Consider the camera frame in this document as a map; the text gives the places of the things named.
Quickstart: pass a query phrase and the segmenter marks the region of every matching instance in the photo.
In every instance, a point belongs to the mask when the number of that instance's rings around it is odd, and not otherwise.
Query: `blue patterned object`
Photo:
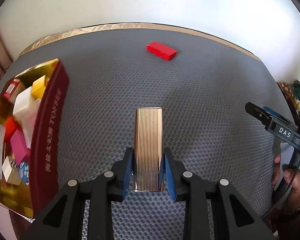
[[[19,177],[28,186],[29,185],[29,164],[21,162],[19,166]]]

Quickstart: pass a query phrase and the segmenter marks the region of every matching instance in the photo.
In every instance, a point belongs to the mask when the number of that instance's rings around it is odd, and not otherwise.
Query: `metal screw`
[[[68,185],[70,187],[73,187],[73,186],[77,185],[77,181],[75,179],[71,179],[71,180],[68,181]]]
[[[228,185],[229,185],[229,180],[227,180],[227,179],[221,179],[221,180],[220,180],[220,184],[221,184],[222,186],[228,186]]]
[[[183,176],[185,177],[185,178],[191,178],[192,177],[192,172],[191,171],[185,171],[184,173],[183,173]]]
[[[112,171],[106,171],[105,174],[104,174],[104,176],[105,176],[106,178],[111,178],[113,175],[114,175],[114,174],[113,174]]]

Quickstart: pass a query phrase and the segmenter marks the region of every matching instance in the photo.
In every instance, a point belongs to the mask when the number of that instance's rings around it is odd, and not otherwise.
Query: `red object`
[[[10,116],[7,118],[6,122],[4,123],[4,127],[6,128],[6,131],[4,133],[4,141],[8,142],[10,141],[14,132],[19,128],[19,125],[13,119],[13,117]]]
[[[159,57],[162,57],[165,60],[172,60],[177,54],[177,51],[175,49],[172,49],[157,41],[149,43],[147,45],[147,50]]]
[[[21,80],[15,78],[11,81],[9,87],[3,93],[3,97],[6,98],[10,103],[14,104],[17,98],[17,95],[25,90],[25,86],[21,82]]]
[[[60,61],[43,94],[32,136],[29,186],[34,216],[58,192],[58,133],[68,85],[69,78]]]

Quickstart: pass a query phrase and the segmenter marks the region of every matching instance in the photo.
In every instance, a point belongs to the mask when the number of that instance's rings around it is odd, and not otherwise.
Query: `pink block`
[[[10,139],[12,152],[16,158],[16,164],[20,165],[22,161],[30,160],[30,152],[26,146],[25,138],[20,130],[16,130]]]

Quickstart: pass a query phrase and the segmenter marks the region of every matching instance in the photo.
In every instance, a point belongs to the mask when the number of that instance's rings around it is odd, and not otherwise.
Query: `table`
[[[60,187],[109,170],[133,147],[135,109],[157,106],[163,109],[163,140],[174,157],[204,179],[227,178],[262,215],[271,206],[279,144],[244,105],[268,106],[293,120],[280,89],[253,54],[169,27],[118,28],[55,41],[19,57],[0,89],[32,65],[55,57],[64,63],[70,85],[58,142]],[[147,52],[152,41],[176,49],[177,56],[165,61]],[[130,191],[123,203],[112,203],[114,236],[181,239],[184,206],[173,203],[167,191]]]

